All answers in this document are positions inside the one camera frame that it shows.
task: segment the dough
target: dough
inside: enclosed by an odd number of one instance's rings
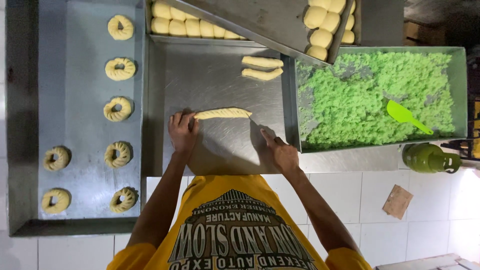
[[[308,0],[309,5],[321,7],[326,10],[330,7],[330,3],[332,3],[332,0]]]
[[[320,28],[329,31],[332,34],[335,34],[339,25],[340,25],[340,15],[338,15],[338,13],[335,13],[335,12],[329,12],[327,13],[327,16],[325,16],[325,20],[320,26]]]
[[[168,35],[168,26],[170,25],[170,20],[162,17],[157,17],[152,19],[152,32],[155,34]]]
[[[154,17],[165,18],[167,20],[172,19],[170,14],[170,6],[160,1],[155,1],[152,5],[152,14]]]
[[[232,31],[225,30],[224,39],[240,39],[240,36],[233,33]]]
[[[308,49],[307,55],[325,61],[325,59],[327,59],[327,49],[320,46],[312,46],[310,49]]]
[[[350,30],[345,30],[342,37],[342,43],[353,44],[354,41],[355,41],[355,34]]]
[[[202,34],[203,38],[214,38],[213,24],[200,20],[200,34]]]
[[[215,38],[223,39],[223,37],[225,36],[225,29],[222,28],[222,27],[219,27],[217,25],[214,25],[213,26],[213,35],[215,36]]]
[[[220,117],[220,118],[248,118],[250,115],[252,115],[251,112],[240,109],[240,108],[223,108],[223,109],[215,109],[215,110],[206,110],[206,111],[201,111],[198,112],[196,115],[194,115],[195,119],[209,119],[209,118],[215,118],[215,117]]]
[[[188,37],[201,38],[200,35],[200,21],[197,19],[187,19],[185,21],[185,28],[187,29]]]
[[[112,111],[113,107],[115,107],[117,104],[121,105],[121,110]],[[131,112],[132,107],[130,106],[130,102],[124,97],[114,98],[109,104],[103,107],[103,115],[105,115],[105,118],[112,122],[119,122],[127,119]]]
[[[54,154],[57,154],[57,159],[53,160]],[[45,152],[43,158],[43,168],[51,172],[58,171],[67,167],[69,161],[67,150],[64,147],[54,147]]]
[[[345,8],[346,0],[332,0],[328,11],[342,14],[343,9]]]
[[[178,10],[174,7],[170,7],[170,15],[172,15],[172,19],[179,20],[184,22],[187,19],[187,14],[181,10]]]
[[[56,204],[50,204],[53,197],[57,197]],[[58,214],[67,209],[70,204],[68,192],[60,188],[52,188],[42,198],[42,210],[47,214]]]
[[[117,69],[117,65],[123,65],[123,69]],[[135,64],[127,58],[115,58],[105,65],[105,73],[114,81],[130,79],[135,73],[135,69]]]
[[[283,73],[283,70],[281,68],[277,68],[277,69],[275,69],[274,71],[271,71],[271,72],[265,72],[265,71],[259,71],[259,70],[253,70],[253,69],[246,68],[246,69],[242,70],[242,72],[241,72],[241,74],[243,76],[250,76],[250,77],[254,77],[254,78],[257,78],[257,79],[260,79],[260,80],[264,80],[264,81],[273,80],[282,73]]]
[[[110,210],[114,213],[122,213],[132,208],[135,205],[135,193],[132,190],[124,187],[121,190],[115,192],[112,200],[110,201]]]
[[[113,159],[115,150],[118,150],[120,154],[116,159]],[[130,149],[125,143],[113,143],[107,147],[104,159],[105,163],[112,169],[123,167],[130,161]]]
[[[199,18],[198,18],[198,17],[195,17],[195,16],[193,16],[193,15],[191,15],[191,14],[188,14],[188,13],[185,13],[185,18],[187,18],[187,20],[188,20],[188,19],[195,19],[195,20],[199,20]]]
[[[327,10],[321,7],[311,6],[308,8],[303,18],[303,22],[310,29],[320,27],[327,16]]]
[[[170,25],[168,26],[168,32],[174,37],[187,36],[187,28],[185,28],[185,23],[180,20],[171,20]]]
[[[241,62],[244,64],[256,65],[259,67],[283,67],[283,61],[277,58],[244,56]]]
[[[325,29],[318,29],[310,36],[310,44],[328,49],[332,44],[333,35]]]
[[[133,36],[133,25],[129,19],[123,15],[115,15],[108,22],[108,32],[114,40],[127,40]]]
[[[353,0],[352,8],[350,9],[350,14],[353,14],[356,7],[357,7],[357,2],[355,0]]]
[[[347,25],[345,26],[345,30],[352,30],[354,24],[355,24],[355,17],[352,14],[350,14],[348,16]]]

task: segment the dough rope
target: dough rope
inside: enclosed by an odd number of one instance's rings
[[[58,158],[53,160],[53,155],[57,154]],[[67,150],[63,147],[54,147],[45,152],[43,158],[43,168],[49,171],[58,171],[67,167],[69,161]]]
[[[57,197],[56,204],[50,204],[52,197]],[[52,188],[42,198],[42,209],[47,214],[58,214],[67,209],[70,204],[70,197],[65,190]]]
[[[123,15],[115,15],[108,22],[108,32],[114,40],[127,40],[133,36],[132,22]]]
[[[116,69],[116,65],[123,65],[124,67],[123,69]],[[135,69],[135,64],[128,58],[115,58],[114,60],[108,61],[105,65],[105,73],[114,81],[130,79],[135,73]]]
[[[240,109],[240,108],[223,108],[223,109],[215,109],[215,110],[206,110],[206,111],[201,111],[198,112],[196,115],[194,115],[195,119],[209,119],[209,118],[215,118],[215,117],[220,117],[220,118],[248,118],[250,115],[252,115],[251,112]]]
[[[118,203],[120,196],[124,196],[122,202]],[[135,205],[135,193],[132,190],[124,187],[121,190],[115,192],[112,200],[110,201],[110,210],[115,213],[122,213],[132,208]]]
[[[283,67],[283,61],[277,58],[244,56],[241,62],[244,64],[256,65],[259,67],[268,67],[268,68]]]
[[[112,111],[113,107],[115,107],[117,104],[121,105],[121,110]],[[130,102],[124,97],[114,98],[109,104],[103,107],[103,115],[105,115],[105,118],[112,122],[119,122],[127,119],[131,112],[132,107],[130,106]]]
[[[113,153],[115,150],[120,152],[116,159],[113,159]],[[125,166],[130,161],[130,149],[128,145],[121,142],[116,142],[107,147],[104,155],[105,163],[113,169]]]
[[[270,81],[278,77],[280,74],[283,73],[283,70],[281,68],[277,68],[274,71],[271,72],[265,72],[265,71],[259,71],[259,70],[253,70],[250,68],[246,68],[241,71],[241,74],[243,76],[250,76],[254,77],[260,80],[264,81]]]

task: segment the green food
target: green food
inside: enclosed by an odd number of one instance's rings
[[[382,145],[450,136],[450,85],[442,53],[342,54],[331,68],[297,62],[302,147],[312,150]],[[389,99],[412,111],[435,131],[426,135],[398,123],[386,111]]]

